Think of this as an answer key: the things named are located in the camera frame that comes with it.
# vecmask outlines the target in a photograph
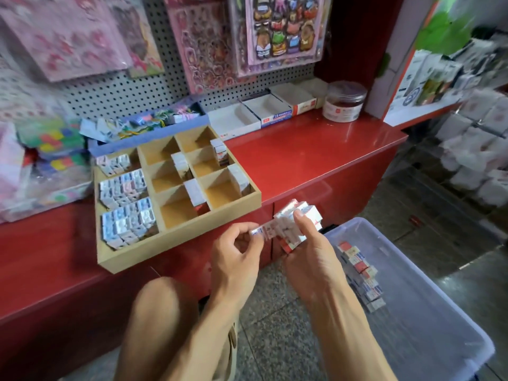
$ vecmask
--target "hand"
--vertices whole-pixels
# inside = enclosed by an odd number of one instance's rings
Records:
[[[326,236],[316,230],[314,223],[294,212],[295,223],[307,240],[284,257],[284,268],[291,286],[305,304],[327,288],[348,286],[335,251]]]
[[[258,227],[251,222],[232,224],[213,243],[211,297],[231,303],[236,314],[251,295],[259,273],[265,240],[248,233]]]

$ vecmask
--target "plastic jar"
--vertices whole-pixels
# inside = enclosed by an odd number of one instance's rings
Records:
[[[323,116],[338,123],[358,119],[367,96],[367,89],[353,81],[336,81],[328,84]]]

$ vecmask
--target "red counter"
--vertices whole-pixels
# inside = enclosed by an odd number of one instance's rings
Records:
[[[368,115],[353,123],[313,111],[226,142],[262,192],[262,208],[238,219],[270,220],[291,198],[318,207],[323,226],[367,204],[406,135]],[[96,263],[93,205],[83,201],[0,225],[0,379],[54,380],[120,343],[130,305],[159,275],[209,292],[209,231],[112,275]],[[280,254],[262,253],[264,266]]]

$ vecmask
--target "leg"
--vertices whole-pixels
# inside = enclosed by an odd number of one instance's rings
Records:
[[[130,315],[115,381],[158,380],[198,320],[198,303],[172,278],[143,287]]]

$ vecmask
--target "forearm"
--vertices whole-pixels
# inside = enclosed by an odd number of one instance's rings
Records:
[[[396,381],[349,286],[335,286],[307,308],[330,381]]]
[[[210,299],[162,381],[211,380],[235,318],[229,303]]]

